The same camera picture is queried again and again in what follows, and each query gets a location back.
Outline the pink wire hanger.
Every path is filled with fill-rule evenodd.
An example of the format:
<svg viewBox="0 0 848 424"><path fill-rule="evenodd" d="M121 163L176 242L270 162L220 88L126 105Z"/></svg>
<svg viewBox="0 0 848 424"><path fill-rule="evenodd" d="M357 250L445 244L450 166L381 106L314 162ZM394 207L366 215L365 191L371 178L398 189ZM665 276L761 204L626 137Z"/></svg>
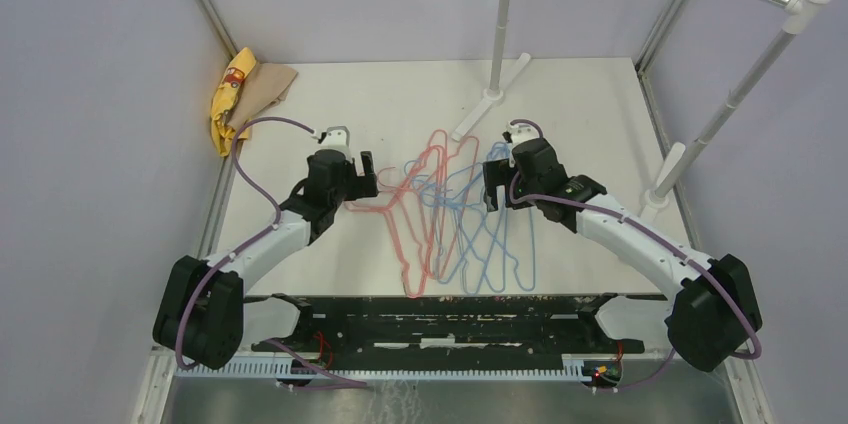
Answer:
<svg viewBox="0 0 848 424"><path fill-rule="evenodd" d="M430 283L447 276L456 233L449 229L444 201L451 192L451 167L464 146L451 144L449 133L436 129L424 148L396 170L399 180L382 186L389 193L383 216L408 297L423 296Z"/></svg>
<svg viewBox="0 0 848 424"><path fill-rule="evenodd" d="M422 203L431 214L432 252L428 275L439 284L450 283L459 270L463 243L464 214L471 208L469 198L477 176L479 139L473 135L445 142L439 151L435 170L422 190Z"/></svg>
<svg viewBox="0 0 848 424"><path fill-rule="evenodd" d="M380 216L386 225L394 255L400 265L399 279L408 298L425 294L432 279L428 275L428 259L432 252L430 211L421 195L427 178L435 170L439 153L423 152L404 171L398 184L384 184L381 194L385 202L356 204L344 208L354 214Z"/></svg>

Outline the blue wire hanger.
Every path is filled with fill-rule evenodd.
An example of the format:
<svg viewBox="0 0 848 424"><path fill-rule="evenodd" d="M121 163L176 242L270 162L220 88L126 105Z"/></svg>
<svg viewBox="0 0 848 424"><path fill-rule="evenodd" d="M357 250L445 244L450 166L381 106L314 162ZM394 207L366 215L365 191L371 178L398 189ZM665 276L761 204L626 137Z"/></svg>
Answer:
<svg viewBox="0 0 848 424"><path fill-rule="evenodd" d="M442 285L457 284L461 294L503 294L508 271L520 266L509 250L509 218L500 209L488 213L483 186L483 164L474 162L450 173L442 184L422 186L423 203L439 216L445 231L437 237L436 256L430 265Z"/></svg>
<svg viewBox="0 0 848 424"><path fill-rule="evenodd" d="M485 189L482 182L483 202ZM536 289L536 239L532 211L506 207L508 199L498 191L499 210L485 212L489 228L497 233L488 266L490 284L480 294L529 293Z"/></svg>
<svg viewBox="0 0 848 424"><path fill-rule="evenodd" d="M442 179L408 176L430 217L432 251L425 270L439 284L456 281L462 294L479 294L490 284L489 259L497 240L483 202L482 164L474 162Z"/></svg>

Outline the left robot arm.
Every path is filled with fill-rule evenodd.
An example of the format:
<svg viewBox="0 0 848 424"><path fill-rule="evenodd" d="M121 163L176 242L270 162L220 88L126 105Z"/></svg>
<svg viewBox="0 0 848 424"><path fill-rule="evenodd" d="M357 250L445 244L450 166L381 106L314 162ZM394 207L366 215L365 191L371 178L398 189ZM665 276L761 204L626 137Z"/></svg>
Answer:
<svg viewBox="0 0 848 424"><path fill-rule="evenodd" d="M327 231L345 202L377 196L373 155L359 159L321 149L307 175L276 204L272 221L236 248L203 259L183 256L169 275L152 337L174 351L177 366L219 369L235 355L245 329L245 293Z"/></svg>

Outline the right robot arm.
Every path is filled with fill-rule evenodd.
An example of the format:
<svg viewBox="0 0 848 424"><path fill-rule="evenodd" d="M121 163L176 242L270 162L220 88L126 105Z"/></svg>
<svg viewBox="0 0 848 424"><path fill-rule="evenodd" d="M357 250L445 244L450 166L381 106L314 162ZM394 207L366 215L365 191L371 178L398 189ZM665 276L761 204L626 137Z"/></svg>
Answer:
<svg viewBox="0 0 848 424"><path fill-rule="evenodd" d="M569 175L544 138L513 144L505 159L483 165L485 202L534 207L550 222L616 255L665 297L657 310L613 298L577 326L580 344L602 352L617 339L641 339L654 321L671 349L692 367L715 370L727 358L756 360L763 321L750 272L739 258L714 258L672 241L632 214L586 175Z"/></svg>

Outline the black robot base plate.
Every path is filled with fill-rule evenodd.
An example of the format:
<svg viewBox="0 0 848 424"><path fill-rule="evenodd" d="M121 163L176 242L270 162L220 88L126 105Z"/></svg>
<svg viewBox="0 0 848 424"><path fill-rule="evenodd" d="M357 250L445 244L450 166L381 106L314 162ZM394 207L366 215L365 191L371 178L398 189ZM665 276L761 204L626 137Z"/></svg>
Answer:
<svg viewBox="0 0 848 424"><path fill-rule="evenodd" d="M569 355L642 354L595 320L609 295L303 296L274 337L335 371L559 370Z"/></svg>

